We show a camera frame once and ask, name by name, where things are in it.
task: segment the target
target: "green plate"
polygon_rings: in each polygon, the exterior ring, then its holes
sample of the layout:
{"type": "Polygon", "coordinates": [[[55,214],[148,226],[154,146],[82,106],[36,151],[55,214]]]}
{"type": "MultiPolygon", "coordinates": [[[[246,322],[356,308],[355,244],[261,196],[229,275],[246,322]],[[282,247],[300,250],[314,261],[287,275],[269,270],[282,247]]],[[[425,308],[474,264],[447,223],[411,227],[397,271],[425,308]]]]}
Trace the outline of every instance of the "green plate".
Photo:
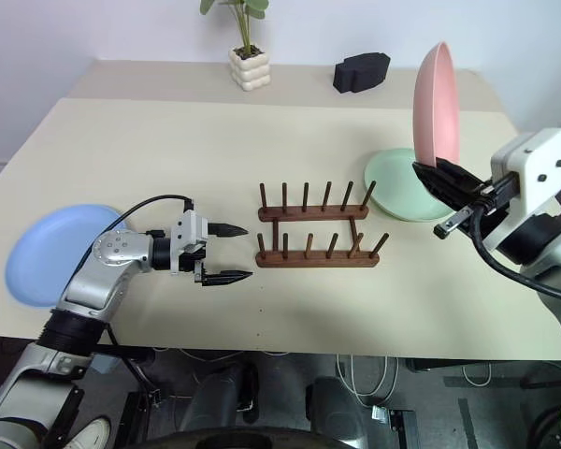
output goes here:
{"type": "Polygon", "coordinates": [[[383,210],[399,220],[430,222],[453,211],[430,195],[418,180],[411,164],[411,148],[394,148],[378,152],[367,163],[364,172],[366,188],[376,181],[372,199],[383,210]]]}

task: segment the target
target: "green leaf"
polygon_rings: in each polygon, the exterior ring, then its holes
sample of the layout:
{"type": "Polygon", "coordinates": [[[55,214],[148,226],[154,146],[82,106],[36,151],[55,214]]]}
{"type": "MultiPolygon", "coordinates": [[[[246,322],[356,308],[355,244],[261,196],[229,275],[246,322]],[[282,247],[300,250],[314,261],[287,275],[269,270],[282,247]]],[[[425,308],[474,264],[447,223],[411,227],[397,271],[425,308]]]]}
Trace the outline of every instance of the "green leaf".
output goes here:
{"type": "Polygon", "coordinates": [[[266,11],[268,0],[245,0],[245,4],[256,11],[266,11]]]}
{"type": "Polygon", "coordinates": [[[214,0],[202,0],[199,4],[199,12],[208,14],[209,9],[214,5],[214,0]]]}
{"type": "Polygon", "coordinates": [[[245,12],[252,16],[254,19],[263,19],[266,14],[264,11],[258,11],[257,9],[253,9],[252,7],[245,6],[245,12]]]}

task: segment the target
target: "white wall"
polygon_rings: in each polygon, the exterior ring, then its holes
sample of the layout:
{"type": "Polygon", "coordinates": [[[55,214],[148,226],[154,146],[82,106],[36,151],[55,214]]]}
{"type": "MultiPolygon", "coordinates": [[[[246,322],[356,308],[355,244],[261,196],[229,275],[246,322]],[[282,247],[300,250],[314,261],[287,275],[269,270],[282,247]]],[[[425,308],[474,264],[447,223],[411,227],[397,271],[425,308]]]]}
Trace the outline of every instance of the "white wall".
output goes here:
{"type": "MultiPolygon", "coordinates": [[[[0,161],[92,58],[223,61],[239,42],[225,7],[199,0],[0,0],[0,161]]],[[[491,82],[521,129],[561,125],[561,0],[271,0],[255,38],[280,64],[384,51],[417,66],[446,40],[491,82]]]]}

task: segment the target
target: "white plant pot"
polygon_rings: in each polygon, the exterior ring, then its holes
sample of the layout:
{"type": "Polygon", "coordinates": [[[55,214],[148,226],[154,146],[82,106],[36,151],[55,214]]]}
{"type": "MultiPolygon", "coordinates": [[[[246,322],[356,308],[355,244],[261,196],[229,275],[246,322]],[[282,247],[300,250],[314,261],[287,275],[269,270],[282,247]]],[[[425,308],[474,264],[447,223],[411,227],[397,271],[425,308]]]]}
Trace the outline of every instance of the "white plant pot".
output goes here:
{"type": "Polygon", "coordinates": [[[266,53],[241,59],[231,49],[228,51],[228,59],[231,62],[231,76],[244,91],[252,91],[270,83],[270,65],[266,53]]]}

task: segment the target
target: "pink plate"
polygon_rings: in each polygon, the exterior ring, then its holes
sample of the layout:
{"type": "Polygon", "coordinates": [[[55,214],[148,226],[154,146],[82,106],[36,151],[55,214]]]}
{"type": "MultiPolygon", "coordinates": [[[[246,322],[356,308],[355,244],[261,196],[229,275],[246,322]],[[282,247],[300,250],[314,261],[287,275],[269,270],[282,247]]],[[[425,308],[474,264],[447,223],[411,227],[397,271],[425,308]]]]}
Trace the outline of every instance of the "pink plate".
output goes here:
{"type": "Polygon", "coordinates": [[[424,58],[413,94],[416,161],[436,166],[436,157],[459,163],[459,102],[449,47],[440,42],[424,58]]]}

